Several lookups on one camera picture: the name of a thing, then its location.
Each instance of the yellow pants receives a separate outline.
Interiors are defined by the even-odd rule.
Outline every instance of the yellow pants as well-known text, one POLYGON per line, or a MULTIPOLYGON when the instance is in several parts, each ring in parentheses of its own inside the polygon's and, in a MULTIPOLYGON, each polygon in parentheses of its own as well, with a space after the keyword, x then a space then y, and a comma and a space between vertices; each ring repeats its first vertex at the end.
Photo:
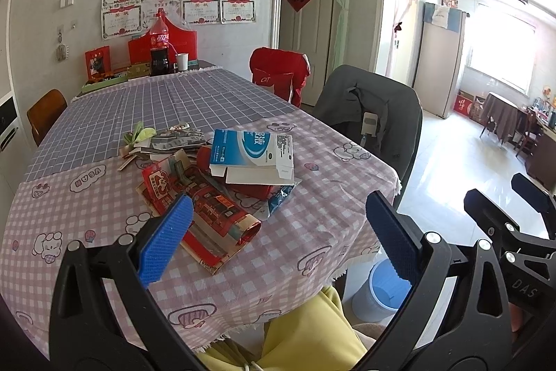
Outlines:
POLYGON ((338 293, 326 287, 265 324, 260 359, 231 340, 219 341, 197 356, 211 371, 244 371, 252 361, 264 371, 348 371, 366 352, 344 317, 338 293))

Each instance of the blue gripper pad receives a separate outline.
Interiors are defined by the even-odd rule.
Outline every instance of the blue gripper pad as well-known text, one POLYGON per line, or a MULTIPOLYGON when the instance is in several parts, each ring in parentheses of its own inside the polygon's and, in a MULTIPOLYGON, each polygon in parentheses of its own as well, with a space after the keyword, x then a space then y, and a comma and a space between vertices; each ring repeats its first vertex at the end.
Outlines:
POLYGON ((159 281, 166 266, 193 222, 193 202, 182 196, 164 215, 139 256, 137 275, 143 286, 159 281))
POLYGON ((379 191, 367 197, 367 220, 390 259, 399 278, 412 285, 419 282, 419 269, 423 233, 411 217, 397 215, 379 191))

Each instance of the window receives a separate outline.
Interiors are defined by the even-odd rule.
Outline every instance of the window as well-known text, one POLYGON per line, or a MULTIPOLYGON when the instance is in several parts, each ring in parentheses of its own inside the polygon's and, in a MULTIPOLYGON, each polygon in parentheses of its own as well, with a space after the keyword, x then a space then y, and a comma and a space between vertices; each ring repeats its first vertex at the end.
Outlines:
POLYGON ((535 61, 535 28, 482 3, 468 24, 468 66, 527 94, 535 61))

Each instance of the tablecloth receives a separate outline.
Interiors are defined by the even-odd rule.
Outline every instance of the tablecloth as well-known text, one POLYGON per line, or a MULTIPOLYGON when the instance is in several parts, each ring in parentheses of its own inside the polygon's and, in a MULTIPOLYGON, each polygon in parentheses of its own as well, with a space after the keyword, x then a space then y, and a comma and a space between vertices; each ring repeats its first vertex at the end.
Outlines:
POLYGON ((481 120, 494 119, 498 139, 506 142, 513 137, 518 122, 518 107, 511 101, 490 92, 486 97, 481 120))
MULTIPOLYGON (((377 249, 365 199, 379 189, 393 200, 398 177, 312 116, 223 69, 110 87, 76 99, 49 132, 19 186, 2 241, 2 296, 46 355, 52 291, 67 244, 107 245, 135 234, 150 217, 135 191, 149 162, 117 171, 121 134, 141 119, 157 129, 187 121, 208 137, 229 127, 294 138, 302 181, 253 241, 214 276, 179 248, 162 280, 149 285, 190 348, 293 310, 339 269, 377 249)), ((141 346, 115 285, 105 286, 126 338, 141 346)))

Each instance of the blue trash can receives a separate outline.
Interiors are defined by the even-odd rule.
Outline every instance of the blue trash can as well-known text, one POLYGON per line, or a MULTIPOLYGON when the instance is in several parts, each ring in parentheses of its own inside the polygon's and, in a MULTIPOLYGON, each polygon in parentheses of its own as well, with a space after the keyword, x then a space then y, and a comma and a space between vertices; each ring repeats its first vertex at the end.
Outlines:
POLYGON ((398 277, 390 260, 382 260, 373 266, 369 278, 353 296, 351 308, 362 321, 376 323, 395 314, 410 289, 410 282, 398 277))

